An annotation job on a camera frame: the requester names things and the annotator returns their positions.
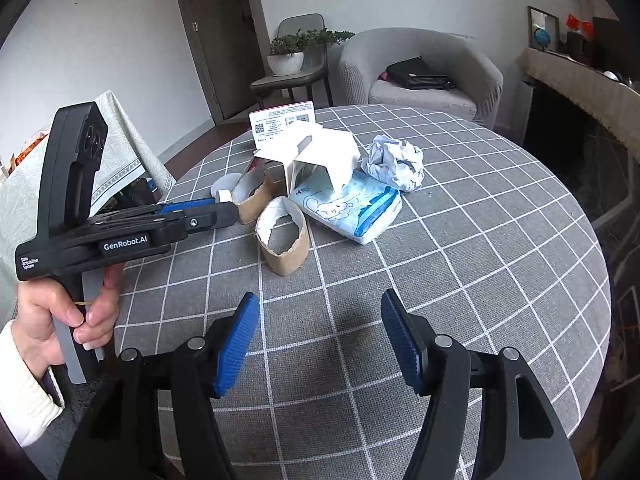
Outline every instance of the black bag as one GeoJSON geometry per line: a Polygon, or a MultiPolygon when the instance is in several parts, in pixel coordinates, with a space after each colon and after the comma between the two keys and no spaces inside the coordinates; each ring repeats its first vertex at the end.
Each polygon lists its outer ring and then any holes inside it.
{"type": "Polygon", "coordinates": [[[388,78],[409,90],[451,90],[456,86],[448,75],[433,75],[421,57],[386,67],[388,78]]]}

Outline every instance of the gray checkered tablecloth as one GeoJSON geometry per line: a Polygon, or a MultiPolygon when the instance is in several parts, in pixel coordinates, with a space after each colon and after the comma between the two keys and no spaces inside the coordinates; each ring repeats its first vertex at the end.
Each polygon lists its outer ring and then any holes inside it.
{"type": "MultiPolygon", "coordinates": [[[[607,269],[574,197],[524,150],[444,113],[369,105],[316,117],[352,132],[362,150],[381,132],[423,149],[423,186],[403,195],[394,224],[358,246],[312,221],[312,250],[284,278],[261,261],[252,224],[131,262],[117,348],[171,351],[252,290],[260,327],[235,388],[213,403],[239,478],[400,479],[428,400],[404,384],[380,321],[380,296],[393,287],[407,309],[470,349],[519,349],[571,433],[610,327],[607,269]]],[[[170,198],[207,196],[253,151],[244,134],[197,164],[170,198]]],[[[459,479],[472,473],[480,399],[471,391],[459,479]]],[[[164,450],[178,461],[168,393],[159,400],[164,450]]]]}

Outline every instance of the green plant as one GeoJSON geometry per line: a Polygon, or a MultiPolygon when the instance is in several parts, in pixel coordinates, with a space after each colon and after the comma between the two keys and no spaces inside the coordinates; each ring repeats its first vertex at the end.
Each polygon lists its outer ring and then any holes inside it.
{"type": "Polygon", "coordinates": [[[354,36],[353,32],[346,30],[342,32],[335,32],[334,30],[308,30],[301,32],[298,30],[296,34],[289,34],[287,36],[279,36],[271,41],[271,54],[274,56],[286,56],[287,54],[295,54],[302,52],[310,46],[326,44],[332,46],[343,41],[347,41],[351,36],[354,36]]]}

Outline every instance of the white paper box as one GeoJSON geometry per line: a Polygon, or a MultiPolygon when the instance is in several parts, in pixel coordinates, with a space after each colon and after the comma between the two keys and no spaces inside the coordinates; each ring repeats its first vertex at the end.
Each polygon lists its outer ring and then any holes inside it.
{"type": "Polygon", "coordinates": [[[340,191],[358,166],[360,152],[350,132],[295,121],[255,152],[249,169],[254,167],[257,158],[282,163],[289,196],[296,187],[296,177],[302,171],[306,175],[309,166],[311,169],[316,166],[325,168],[334,191],[340,191]]]}
{"type": "Polygon", "coordinates": [[[266,142],[279,136],[295,121],[316,123],[314,104],[311,101],[286,106],[258,110],[249,114],[255,147],[261,148],[266,142]]]}

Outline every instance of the picture frame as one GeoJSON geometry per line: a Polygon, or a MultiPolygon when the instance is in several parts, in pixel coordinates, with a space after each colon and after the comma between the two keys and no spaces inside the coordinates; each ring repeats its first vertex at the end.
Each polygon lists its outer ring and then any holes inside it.
{"type": "Polygon", "coordinates": [[[543,52],[548,50],[551,52],[560,51],[560,20],[557,16],[549,14],[548,12],[537,9],[535,7],[527,7],[527,17],[529,25],[529,46],[536,50],[542,50],[543,52]],[[534,33],[537,28],[544,28],[550,38],[551,43],[549,46],[542,47],[536,42],[534,33]]]}

